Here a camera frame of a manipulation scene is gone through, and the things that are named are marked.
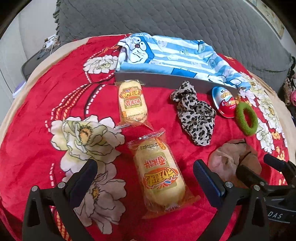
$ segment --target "floral blanket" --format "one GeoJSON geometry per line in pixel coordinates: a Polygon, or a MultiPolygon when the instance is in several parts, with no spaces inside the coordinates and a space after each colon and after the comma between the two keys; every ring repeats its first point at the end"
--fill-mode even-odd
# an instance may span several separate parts
{"type": "MultiPolygon", "coordinates": [[[[185,182],[201,200],[180,211],[142,219],[146,208],[125,143],[149,130],[113,129],[120,121],[118,94],[113,85],[120,50],[116,43],[124,37],[93,37],[72,51],[39,78],[15,114],[0,148],[0,218],[17,240],[21,240],[30,188],[51,188],[67,181],[88,158],[97,161],[98,174],[75,212],[94,239],[100,241],[196,240],[216,209],[210,206],[193,175],[193,162],[202,159],[207,163],[215,149],[232,139],[245,138],[257,150],[261,176],[270,184],[286,184],[281,173],[263,163],[266,153],[289,159],[285,136],[268,95],[240,63],[220,55],[251,84],[249,91],[241,93],[241,99],[258,115],[257,133],[245,137],[234,119],[217,115],[211,144],[195,146],[182,130],[169,98],[173,90],[169,86],[143,87],[149,122],[155,130],[166,129],[167,144],[185,182]]],[[[197,96],[213,106],[210,96],[197,96]]],[[[52,212],[62,236],[71,240],[59,214],[54,208],[52,212]]],[[[237,215],[233,214],[222,240],[230,235],[237,215]]]]}

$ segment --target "metal screw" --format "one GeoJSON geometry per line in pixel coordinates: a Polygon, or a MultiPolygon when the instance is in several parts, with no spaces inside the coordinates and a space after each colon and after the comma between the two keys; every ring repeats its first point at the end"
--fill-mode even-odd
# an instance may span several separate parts
{"type": "Polygon", "coordinates": [[[60,182],[60,183],[57,185],[57,187],[58,187],[58,188],[63,188],[65,185],[66,185],[66,183],[64,183],[64,182],[60,182]]]}
{"type": "Polygon", "coordinates": [[[228,188],[232,188],[233,184],[232,184],[232,182],[225,182],[225,186],[228,188]]]}
{"type": "Polygon", "coordinates": [[[33,186],[33,187],[31,188],[31,190],[32,190],[33,192],[37,191],[37,189],[38,189],[37,186],[33,186]]]}
{"type": "Polygon", "coordinates": [[[260,190],[260,187],[259,187],[258,185],[254,185],[254,189],[255,189],[256,191],[259,191],[259,190],[260,190]]]}

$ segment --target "beige blanket edge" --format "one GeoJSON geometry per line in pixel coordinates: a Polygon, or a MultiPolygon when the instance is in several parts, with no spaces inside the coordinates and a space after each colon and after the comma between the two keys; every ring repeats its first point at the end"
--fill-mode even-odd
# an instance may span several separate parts
{"type": "MultiPolygon", "coordinates": [[[[21,90],[21,92],[17,95],[15,100],[13,101],[8,113],[6,114],[2,125],[0,127],[0,145],[3,142],[4,136],[7,132],[7,129],[16,114],[18,108],[23,104],[27,94],[29,93],[30,89],[35,85],[37,80],[44,74],[46,71],[54,64],[56,64],[59,60],[63,59],[65,56],[67,56],[72,50],[78,48],[79,46],[87,43],[89,38],[85,38],[82,40],[78,40],[75,42],[71,42],[68,44],[65,44],[64,46],[57,49],[52,55],[50,55],[48,58],[46,58],[44,61],[42,61],[37,68],[33,71],[31,76],[29,77],[27,84],[25,87],[21,90]]],[[[269,95],[274,108],[278,114],[280,123],[282,125],[283,131],[285,133],[285,137],[287,139],[288,144],[288,151],[289,151],[289,157],[290,161],[294,164],[296,163],[295,160],[295,153],[296,153],[296,128],[294,126],[293,120],[291,118],[291,114],[286,108],[284,102],[282,102],[277,94],[273,91],[273,89],[268,86],[262,79],[260,79],[258,76],[254,75],[250,72],[250,74],[263,86],[266,93],[269,95]]]]}

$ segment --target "kinder joy egg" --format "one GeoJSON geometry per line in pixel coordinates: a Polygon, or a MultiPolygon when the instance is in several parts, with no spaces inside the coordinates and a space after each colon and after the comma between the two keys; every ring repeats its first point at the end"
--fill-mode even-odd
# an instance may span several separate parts
{"type": "Polygon", "coordinates": [[[226,118],[235,117],[236,103],[232,94],[223,87],[214,87],[212,89],[214,104],[220,114],[226,118]]]}

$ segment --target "kinder egg package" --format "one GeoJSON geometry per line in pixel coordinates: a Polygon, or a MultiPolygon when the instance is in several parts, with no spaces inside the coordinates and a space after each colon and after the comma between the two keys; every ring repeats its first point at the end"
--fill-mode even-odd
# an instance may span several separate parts
{"type": "Polygon", "coordinates": [[[236,102],[229,90],[223,87],[214,87],[212,89],[214,104],[220,114],[226,118],[235,117],[236,102]]]}
{"type": "Polygon", "coordinates": [[[143,218],[158,217],[199,199],[186,186],[164,132],[162,128],[128,143],[148,210],[143,218]]]}
{"type": "Polygon", "coordinates": [[[118,86],[118,102],[120,110],[119,125],[132,124],[138,126],[144,124],[152,129],[147,122],[147,106],[143,90],[138,80],[125,80],[116,82],[118,86]]]}

